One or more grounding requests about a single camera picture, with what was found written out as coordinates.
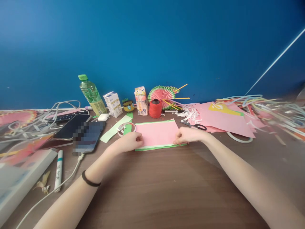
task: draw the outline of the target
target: red yarn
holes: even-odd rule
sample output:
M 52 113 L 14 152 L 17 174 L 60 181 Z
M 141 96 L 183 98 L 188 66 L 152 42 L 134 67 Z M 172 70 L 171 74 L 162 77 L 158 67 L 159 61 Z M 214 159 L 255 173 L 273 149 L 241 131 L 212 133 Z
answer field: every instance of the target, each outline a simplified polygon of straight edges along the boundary
M 161 116 L 161 112 L 162 112 L 162 103 L 159 100 L 158 104 L 153 104 L 152 101 L 150 101 L 149 103 L 149 115 L 152 118 L 158 118 Z

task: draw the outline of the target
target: light green paper strip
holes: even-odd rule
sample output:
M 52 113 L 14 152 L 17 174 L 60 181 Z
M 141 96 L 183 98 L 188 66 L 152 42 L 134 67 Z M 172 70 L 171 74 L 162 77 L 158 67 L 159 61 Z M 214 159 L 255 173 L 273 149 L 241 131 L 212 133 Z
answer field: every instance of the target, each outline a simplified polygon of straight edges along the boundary
M 122 125 L 123 123 L 130 122 L 131 119 L 132 119 L 132 118 L 131 118 L 131 117 L 128 117 L 127 115 L 124 116 L 123 118 L 121 118 L 121 120 L 118 121 L 113 127 L 111 127 L 109 131 L 107 131 L 106 133 L 104 133 L 104 134 L 101 136 L 100 140 L 101 140 L 102 142 L 107 143 L 107 142 L 110 140 L 110 138 L 112 138 L 113 135 L 115 135 L 115 134 L 117 133 L 117 128 L 118 128 L 120 125 Z
M 145 148 L 145 149 L 135 149 L 135 151 L 148 151 L 148 150 L 154 150 L 154 149 L 164 149 L 164 148 L 170 148 L 170 147 L 176 147 L 179 145 L 168 145 L 168 146 L 156 146 L 152 148 Z
M 160 122 L 170 122 L 170 121 L 175 121 L 174 119 L 171 120 L 165 120 L 165 121 L 160 121 Z M 150 124 L 150 123 L 158 123 L 158 122 L 142 122 L 142 123 L 136 123 L 135 125 L 144 125 L 144 124 Z

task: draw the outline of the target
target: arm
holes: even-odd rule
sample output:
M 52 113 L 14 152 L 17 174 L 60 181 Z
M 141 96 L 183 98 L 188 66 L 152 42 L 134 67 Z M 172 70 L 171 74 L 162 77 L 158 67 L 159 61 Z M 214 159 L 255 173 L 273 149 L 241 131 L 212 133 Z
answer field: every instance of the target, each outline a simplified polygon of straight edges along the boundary
M 143 138 L 140 133 L 128 133 L 110 145 L 86 170 L 86 178 L 93 183 L 100 183 L 108 165 L 116 155 L 142 145 Z M 47 210 L 34 228 L 76 228 L 97 189 L 98 187 L 88 185 L 82 177 L 79 177 Z
M 181 127 L 174 144 L 203 142 L 215 156 L 231 181 L 267 222 L 270 228 L 305 228 L 297 208 L 259 171 L 237 156 L 211 134 Z

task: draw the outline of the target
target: black smartphone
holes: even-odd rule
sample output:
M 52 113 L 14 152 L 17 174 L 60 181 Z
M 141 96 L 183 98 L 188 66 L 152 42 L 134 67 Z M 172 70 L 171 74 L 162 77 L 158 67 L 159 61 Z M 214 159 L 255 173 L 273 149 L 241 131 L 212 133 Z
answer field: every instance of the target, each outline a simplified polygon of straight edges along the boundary
M 68 121 L 54 136 L 54 139 L 70 141 L 73 139 L 73 134 L 83 126 L 84 122 L 91 119 L 89 114 L 77 114 Z
M 73 156 L 83 153 L 92 153 L 95 150 L 99 137 L 105 129 L 106 122 L 86 122 L 73 135 Z

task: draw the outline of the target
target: green cap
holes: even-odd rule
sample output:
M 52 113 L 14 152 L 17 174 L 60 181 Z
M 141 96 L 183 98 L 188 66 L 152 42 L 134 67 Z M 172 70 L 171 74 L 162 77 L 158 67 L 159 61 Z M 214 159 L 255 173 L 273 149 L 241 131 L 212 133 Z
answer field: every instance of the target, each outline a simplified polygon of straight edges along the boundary
M 80 80 L 87 80 L 88 79 L 87 75 L 78 75 L 78 78 Z

